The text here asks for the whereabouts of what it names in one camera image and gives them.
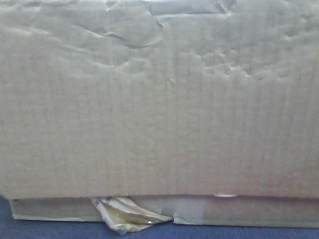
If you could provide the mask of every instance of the crumpled plastic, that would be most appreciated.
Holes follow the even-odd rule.
[[[122,235],[173,220],[172,217],[139,207],[129,197],[91,198],[91,200],[109,228]]]

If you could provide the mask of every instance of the corrugated cardboard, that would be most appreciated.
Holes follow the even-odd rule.
[[[319,197],[318,13],[0,1],[0,193]]]
[[[195,195],[135,196],[141,208],[172,217],[177,224],[319,227],[318,199],[214,197]],[[102,221],[89,199],[19,199],[13,217],[28,220]]]

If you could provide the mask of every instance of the blue fabric surface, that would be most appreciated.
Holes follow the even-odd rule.
[[[0,197],[0,239],[319,239],[319,229],[191,226],[163,223],[124,236],[104,223],[14,220]]]

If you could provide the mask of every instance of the cardboard bottom edge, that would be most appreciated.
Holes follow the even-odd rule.
[[[173,217],[177,224],[319,228],[319,199],[215,197],[199,195],[131,196],[139,207]],[[89,198],[10,200],[21,220],[101,222]]]

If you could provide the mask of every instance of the crumpled cardboard surface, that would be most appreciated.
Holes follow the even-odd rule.
[[[0,193],[317,198],[318,13],[0,1]]]

